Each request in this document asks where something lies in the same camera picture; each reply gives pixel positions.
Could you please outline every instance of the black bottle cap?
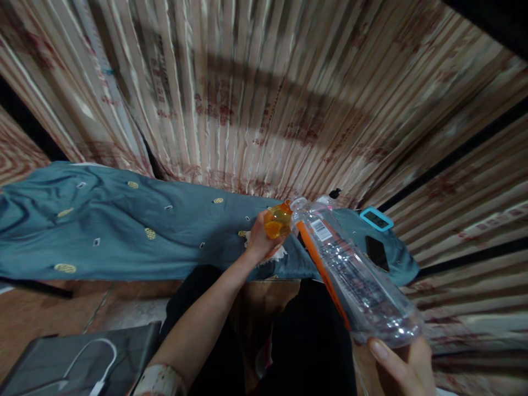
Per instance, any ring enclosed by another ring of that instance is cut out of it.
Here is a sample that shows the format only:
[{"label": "black bottle cap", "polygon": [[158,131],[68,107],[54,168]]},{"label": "black bottle cap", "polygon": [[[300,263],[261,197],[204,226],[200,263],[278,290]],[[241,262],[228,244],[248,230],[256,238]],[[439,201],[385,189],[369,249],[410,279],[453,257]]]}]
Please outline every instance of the black bottle cap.
[{"label": "black bottle cap", "polygon": [[337,199],[337,197],[339,196],[339,193],[341,192],[341,189],[335,189],[333,190],[332,192],[330,192],[330,194],[328,194],[330,196],[330,198],[332,199]]}]

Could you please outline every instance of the curtain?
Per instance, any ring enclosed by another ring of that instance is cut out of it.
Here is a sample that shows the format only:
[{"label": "curtain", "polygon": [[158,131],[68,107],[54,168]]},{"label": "curtain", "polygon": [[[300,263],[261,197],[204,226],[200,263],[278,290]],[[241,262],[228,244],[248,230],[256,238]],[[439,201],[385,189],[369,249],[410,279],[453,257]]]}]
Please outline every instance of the curtain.
[{"label": "curtain", "polygon": [[426,320],[437,386],[457,394],[526,394],[527,264],[524,250],[404,288]]},{"label": "curtain", "polygon": [[0,106],[0,193],[2,186],[19,182],[49,163],[48,157]]},{"label": "curtain", "polygon": [[[72,161],[153,176],[150,155],[236,193],[380,205],[528,95],[526,63],[437,0],[0,4],[0,73]],[[387,212],[422,267],[526,235],[527,122]],[[525,263],[405,289],[442,387],[522,394]]]}]

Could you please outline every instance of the black pants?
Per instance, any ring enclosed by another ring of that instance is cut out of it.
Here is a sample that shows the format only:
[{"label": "black pants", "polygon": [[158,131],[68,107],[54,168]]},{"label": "black pants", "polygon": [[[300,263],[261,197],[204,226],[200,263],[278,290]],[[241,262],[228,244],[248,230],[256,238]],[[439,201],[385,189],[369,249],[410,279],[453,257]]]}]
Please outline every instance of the black pants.
[{"label": "black pants", "polygon": [[[167,304],[161,341],[221,274],[212,266],[194,269]],[[356,395],[350,337],[322,283],[302,280],[298,295],[275,318],[271,357],[258,387],[263,395]],[[217,393],[245,394],[242,353],[229,320],[189,395]]]}]

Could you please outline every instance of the fingernail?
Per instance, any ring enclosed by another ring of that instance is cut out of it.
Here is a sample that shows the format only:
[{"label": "fingernail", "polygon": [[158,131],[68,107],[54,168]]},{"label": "fingernail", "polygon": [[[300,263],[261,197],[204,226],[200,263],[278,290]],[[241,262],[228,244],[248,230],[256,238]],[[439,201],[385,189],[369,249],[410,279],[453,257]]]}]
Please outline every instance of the fingernail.
[{"label": "fingernail", "polygon": [[370,350],[380,360],[385,360],[389,357],[387,348],[385,348],[385,346],[378,341],[373,341],[370,343]]}]

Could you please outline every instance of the white tissue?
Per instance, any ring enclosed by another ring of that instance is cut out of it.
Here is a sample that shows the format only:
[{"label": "white tissue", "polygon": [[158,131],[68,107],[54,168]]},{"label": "white tissue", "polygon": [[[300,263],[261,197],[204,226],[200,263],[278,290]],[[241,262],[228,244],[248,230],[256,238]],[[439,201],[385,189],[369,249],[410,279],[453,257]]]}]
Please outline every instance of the white tissue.
[{"label": "white tissue", "polygon": [[[244,243],[244,246],[247,247],[248,246],[248,242],[249,242],[249,238],[251,236],[251,231],[246,231],[246,239],[247,241]],[[285,254],[288,254],[288,252],[286,251],[286,249],[284,248],[284,245],[282,245],[279,250],[277,250],[275,252],[275,254],[273,256],[271,256],[269,258],[269,260],[265,261],[265,262],[269,262],[269,261],[279,261],[280,259],[282,259],[284,257]]]}]

